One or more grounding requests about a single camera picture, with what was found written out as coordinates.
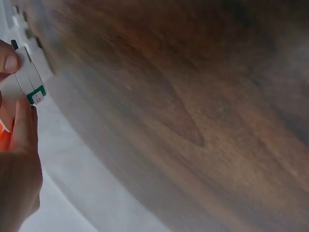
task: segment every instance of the wooden table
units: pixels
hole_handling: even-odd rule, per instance
[[[169,228],[309,231],[307,0],[15,2],[63,114]]]

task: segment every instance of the small white object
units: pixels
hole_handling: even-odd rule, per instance
[[[16,53],[20,57],[20,69],[0,82],[2,94],[0,123],[8,132],[12,131],[18,99],[27,97],[31,104],[38,104],[46,95],[43,81],[29,58],[26,48],[21,47],[16,50]]]
[[[5,20],[5,34],[3,40],[8,44],[15,40],[19,46],[16,50],[20,58],[20,69],[0,82],[2,105],[0,108],[0,123],[8,131],[12,131],[15,119],[16,101],[27,97],[31,104],[38,104],[46,95],[43,81],[53,76],[43,50],[31,35],[28,23],[21,12],[13,7],[13,15],[7,15]]]

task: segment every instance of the hand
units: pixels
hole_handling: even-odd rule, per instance
[[[6,65],[11,56],[16,62],[9,58],[10,64]],[[17,71],[18,67],[17,54],[0,41],[0,78]],[[12,134],[4,131],[0,137],[0,231],[18,231],[40,206],[42,170],[37,126],[36,108],[26,98],[19,100]]]

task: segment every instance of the fingernail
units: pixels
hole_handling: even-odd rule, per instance
[[[5,62],[5,71],[7,73],[14,73],[17,68],[17,60],[15,56],[8,56]]]

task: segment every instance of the wooden surface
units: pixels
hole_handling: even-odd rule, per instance
[[[18,4],[63,114],[169,228],[309,231],[308,1]]]

